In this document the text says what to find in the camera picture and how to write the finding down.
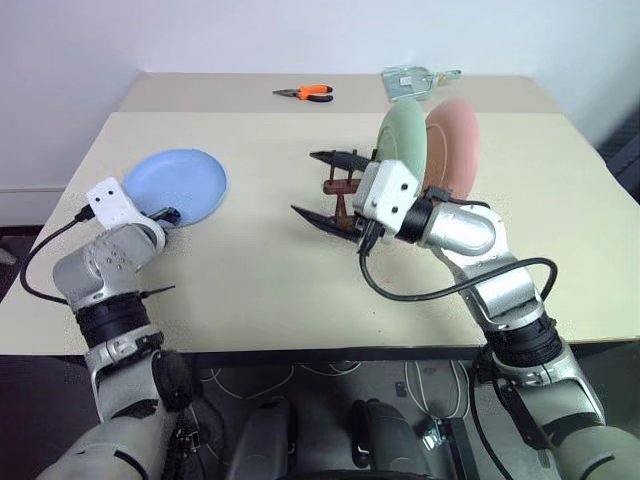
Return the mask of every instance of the pliers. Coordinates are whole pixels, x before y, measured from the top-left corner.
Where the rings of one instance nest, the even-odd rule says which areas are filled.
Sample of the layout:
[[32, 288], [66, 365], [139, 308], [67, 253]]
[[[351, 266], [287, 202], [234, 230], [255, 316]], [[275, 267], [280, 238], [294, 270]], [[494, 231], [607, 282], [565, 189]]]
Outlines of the pliers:
[[297, 97], [300, 100], [309, 100], [310, 102], [330, 102], [333, 100], [333, 95], [327, 95], [330, 92], [333, 92], [333, 88], [328, 85], [308, 85], [286, 90], [275, 90], [273, 93], [283, 97]]

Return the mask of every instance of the table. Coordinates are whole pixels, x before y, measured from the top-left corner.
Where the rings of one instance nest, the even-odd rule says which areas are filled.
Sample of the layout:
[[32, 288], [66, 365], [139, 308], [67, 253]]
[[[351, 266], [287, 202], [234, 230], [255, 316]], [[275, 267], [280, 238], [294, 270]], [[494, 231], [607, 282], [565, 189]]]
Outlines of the table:
[[[360, 278], [354, 245], [319, 232], [289, 208], [296, 204], [332, 211], [332, 199], [321, 192], [328, 168], [308, 152], [358, 148], [370, 153], [388, 107], [380, 91], [371, 94], [379, 105], [363, 104], [360, 110], [365, 111], [353, 113], [341, 111], [340, 96], [327, 106], [270, 95], [272, 86], [309, 83], [304, 76], [246, 75], [231, 82], [229, 76], [214, 75], [207, 77], [210, 94], [220, 100], [222, 112], [194, 111], [194, 98], [206, 93], [207, 78], [161, 75], [160, 83], [154, 83], [154, 76], [141, 77], [121, 111], [109, 117], [40, 239], [69, 221], [95, 183], [110, 175], [122, 178], [154, 152], [193, 147], [216, 156], [230, 179], [224, 202], [204, 221], [172, 230], [165, 252], [140, 273], [148, 289], [177, 285], [146, 300], [167, 347], [238, 352], [483, 343], [459, 296], [418, 304], [377, 296]], [[349, 98], [349, 88], [373, 85], [372, 77], [366, 82], [362, 77], [329, 81], [337, 95], [344, 92]], [[474, 83], [468, 78], [466, 87], [452, 85], [453, 92], [443, 88], [436, 95], [465, 95], [472, 104], [480, 102], [475, 106], [481, 159], [470, 198], [488, 201], [503, 217], [517, 257], [547, 256], [558, 263], [560, 276], [547, 307], [567, 340], [636, 339], [640, 209], [544, 92], [530, 80], [512, 80], [517, 85], [511, 90], [520, 92], [512, 92], [513, 97], [522, 97], [513, 102], [512, 112], [500, 102], [497, 111], [487, 111], [487, 85], [509, 84], [507, 79]], [[169, 86], [149, 86], [162, 82]], [[191, 87], [194, 82], [202, 83], [200, 90]], [[221, 83], [239, 83], [247, 99], [256, 97], [256, 91], [266, 97], [253, 105], [240, 98], [236, 111], [230, 111], [228, 97], [234, 92], [220, 88]], [[437, 101], [426, 102], [425, 109]], [[203, 105], [213, 110], [217, 104], [207, 99]], [[535, 110], [540, 105], [549, 108]], [[55, 262], [99, 231], [95, 222], [82, 224], [52, 243], [34, 260], [32, 283], [55, 292]], [[451, 283], [447, 269], [429, 251], [400, 242], [377, 246], [371, 269], [397, 292], [430, 291]], [[542, 285], [544, 267], [531, 272]], [[76, 355], [86, 350], [67, 308], [29, 296], [17, 283], [0, 304], [0, 324], [0, 353]]]

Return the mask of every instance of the white wall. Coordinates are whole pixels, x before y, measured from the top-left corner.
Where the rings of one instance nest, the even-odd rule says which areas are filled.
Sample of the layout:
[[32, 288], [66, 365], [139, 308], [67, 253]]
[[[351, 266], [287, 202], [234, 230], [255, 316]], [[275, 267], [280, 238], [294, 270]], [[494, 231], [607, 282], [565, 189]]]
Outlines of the white wall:
[[0, 193], [64, 186], [138, 69], [375, 73], [414, 63], [524, 74], [594, 143], [640, 98], [638, 0], [303, 5], [0, 2]]

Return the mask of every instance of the green plate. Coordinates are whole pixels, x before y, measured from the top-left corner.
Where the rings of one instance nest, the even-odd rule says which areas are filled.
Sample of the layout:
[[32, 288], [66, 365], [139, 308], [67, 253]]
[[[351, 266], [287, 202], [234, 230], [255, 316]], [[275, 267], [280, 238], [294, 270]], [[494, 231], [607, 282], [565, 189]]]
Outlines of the green plate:
[[378, 132], [377, 161], [402, 160], [422, 188], [427, 168], [427, 130], [418, 102], [407, 98], [387, 112]]

